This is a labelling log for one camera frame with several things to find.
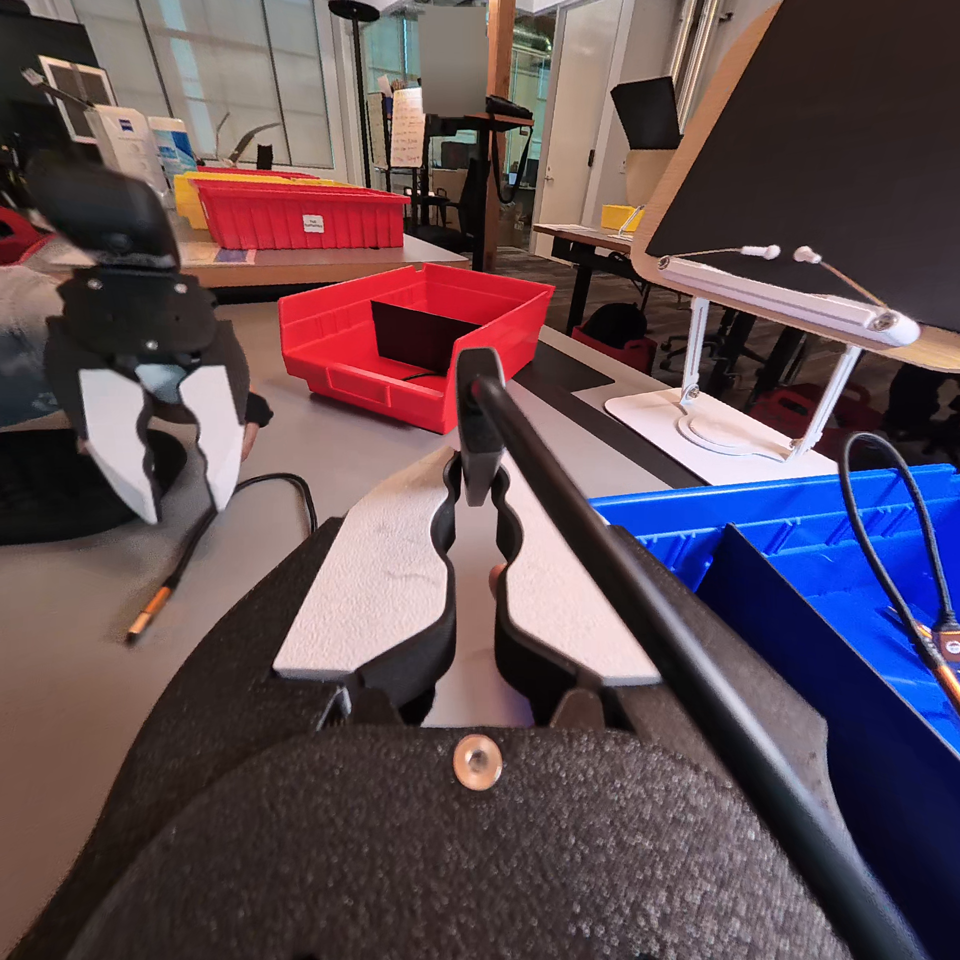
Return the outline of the wooden post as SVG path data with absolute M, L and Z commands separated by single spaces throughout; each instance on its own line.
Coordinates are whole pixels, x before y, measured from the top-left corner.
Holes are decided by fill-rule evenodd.
M 516 19 L 515 1 L 487 2 L 487 84 L 486 93 L 501 99 L 510 96 L 513 34 Z M 493 146 L 505 159 L 503 134 L 487 132 L 481 137 L 482 158 L 486 174 L 485 211 L 482 245 L 482 269 L 496 269 L 501 204 L 498 198 L 500 167 L 493 159 Z

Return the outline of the white paper flip chart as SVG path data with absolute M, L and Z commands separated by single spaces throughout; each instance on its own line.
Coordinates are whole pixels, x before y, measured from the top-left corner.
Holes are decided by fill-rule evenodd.
M 420 169 L 424 164 L 426 114 L 423 90 L 414 85 L 391 97 L 390 169 Z

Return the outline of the braided usb cable gold plug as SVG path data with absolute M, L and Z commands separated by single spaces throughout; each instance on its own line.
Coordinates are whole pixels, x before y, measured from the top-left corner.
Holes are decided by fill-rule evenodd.
M 292 487 L 298 496 L 300 505 L 304 512 L 307 537 L 313 536 L 319 529 L 320 523 L 318 513 L 313 497 L 312 489 L 308 481 L 292 472 L 271 472 L 249 477 L 239 481 L 234 486 L 234 494 L 268 483 L 282 483 Z M 169 602 L 170 598 L 176 592 L 182 582 L 186 571 L 188 570 L 193 557 L 199 548 L 202 539 L 210 530 L 210 527 L 219 516 L 216 508 L 211 507 L 205 511 L 195 525 L 190 529 L 183 542 L 182 549 L 172 569 L 167 577 L 160 584 L 157 591 L 150 597 L 150 600 L 138 612 L 137 617 L 132 621 L 126 630 L 124 637 L 124 646 L 133 647 L 140 642 L 142 636 L 148 631 L 157 616 Z

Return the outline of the dark bin divider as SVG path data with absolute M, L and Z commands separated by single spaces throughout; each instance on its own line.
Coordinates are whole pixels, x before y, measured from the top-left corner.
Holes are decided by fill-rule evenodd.
M 834 795 L 933 958 L 958 958 L 958 715 L 855 544 L 775 560 L 733 524 L 697 594 L 824 718 Z

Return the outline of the wood-edged table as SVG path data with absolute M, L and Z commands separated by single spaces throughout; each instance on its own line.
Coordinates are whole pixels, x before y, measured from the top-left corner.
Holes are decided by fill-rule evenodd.
M 177 241 L 182 270 L 214 290 L 319 286 L 427 264 L 472 270 L 470 258 L 403 235 L 401 246 L 229 250 L 207 231 L 187 229 Z

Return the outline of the grey usb hub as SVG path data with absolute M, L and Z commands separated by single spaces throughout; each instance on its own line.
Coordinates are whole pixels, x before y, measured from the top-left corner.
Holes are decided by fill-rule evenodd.
M 510 397 L 492 347 L 461 350 L 454 373 L 463 493 L 467 505 L 477 508 L 485 503 L 498 475 L 506 447 L 500 425 Z

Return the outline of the black backpack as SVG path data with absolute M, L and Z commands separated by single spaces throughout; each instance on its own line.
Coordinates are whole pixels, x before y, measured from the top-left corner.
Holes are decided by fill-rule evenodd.
M 610 302 L 596 308 L 579 326 L 586 338 L 614 350 L 646 338 L 648 319 L 637 302 Z

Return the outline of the red floor bin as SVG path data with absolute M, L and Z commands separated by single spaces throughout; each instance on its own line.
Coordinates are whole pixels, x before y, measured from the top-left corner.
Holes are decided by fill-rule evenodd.
M 824 388 L 810 383 L 766 390 L 752 404 L 748 415 L 791 440 L 802 438 L 812 424 Z M 827 417 L 822 436 L 813 449 L 832 460 L 839 455 L 847 435 L 846 424 L 858 396 L 845 392 Z

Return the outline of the black floor lamp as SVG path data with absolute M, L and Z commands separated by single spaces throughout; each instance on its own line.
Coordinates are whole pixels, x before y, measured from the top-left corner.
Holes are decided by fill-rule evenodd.
M 374 4 L 364 1 L 328 1 L 327 6 L 332 16 L 346 21 L 351 28 L 364 186 L 372 188 L 371 123 L 363 68 L 361 26 L 376 23 L 380 18 L 380 11 Z

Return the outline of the wood-edged black board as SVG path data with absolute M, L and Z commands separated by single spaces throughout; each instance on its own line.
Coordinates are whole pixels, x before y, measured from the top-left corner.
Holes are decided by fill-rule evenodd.
M 894 347 L 663 277 L 665 256 L 809 297 L 857 291 L 918 338 Z M 631 247 L 646 280 L 947 374 L 958 373 L 958 2 L 780 2 L 728 49 Z

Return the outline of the black mesh pad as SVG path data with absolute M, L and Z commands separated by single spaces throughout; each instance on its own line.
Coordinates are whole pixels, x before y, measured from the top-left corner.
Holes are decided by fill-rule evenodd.
M 70 428 L 1 434 L 1 546 L 72 541 L 138 520 Z

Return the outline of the white door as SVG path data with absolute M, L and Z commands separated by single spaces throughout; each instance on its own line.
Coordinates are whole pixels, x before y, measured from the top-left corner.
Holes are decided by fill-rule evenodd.
M 603 205 L 626 200 L 628 144 L 611 93 L 623 78 L 637 5 L 558 8 L 537 224 L 599 226 Z

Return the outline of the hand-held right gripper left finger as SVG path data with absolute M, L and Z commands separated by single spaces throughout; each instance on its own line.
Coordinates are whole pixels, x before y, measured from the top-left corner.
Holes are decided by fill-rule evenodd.
M 455 650 L 450 547 L 459 454 L 440 448 L 344 516 L 272 663 L 278 676 L 378 690 L 404 709 L 434 690 Z

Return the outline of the black flat panel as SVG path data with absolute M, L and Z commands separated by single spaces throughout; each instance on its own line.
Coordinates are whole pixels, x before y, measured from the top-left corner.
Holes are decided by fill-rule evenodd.
M 679 147 L 682 133 L 671 76 L 621 82 L 610 97 L 631 152 Z

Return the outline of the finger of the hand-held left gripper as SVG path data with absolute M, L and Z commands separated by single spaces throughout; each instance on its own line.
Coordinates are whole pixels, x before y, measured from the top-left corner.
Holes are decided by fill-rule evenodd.
M 200 366 L 187 374 L 178 395 L 198 428 L 197 444 L 205 463 L 205 482 L 218 513 L 234 495 L 241 466 L 245 426 L 237 414 L 224 366 Z
M 158 524 L 162 494 L 148 439 L 149 393 L 137 378 L 107 367 L 80 370 L 78 384 L 88 453 L 126 507 Z

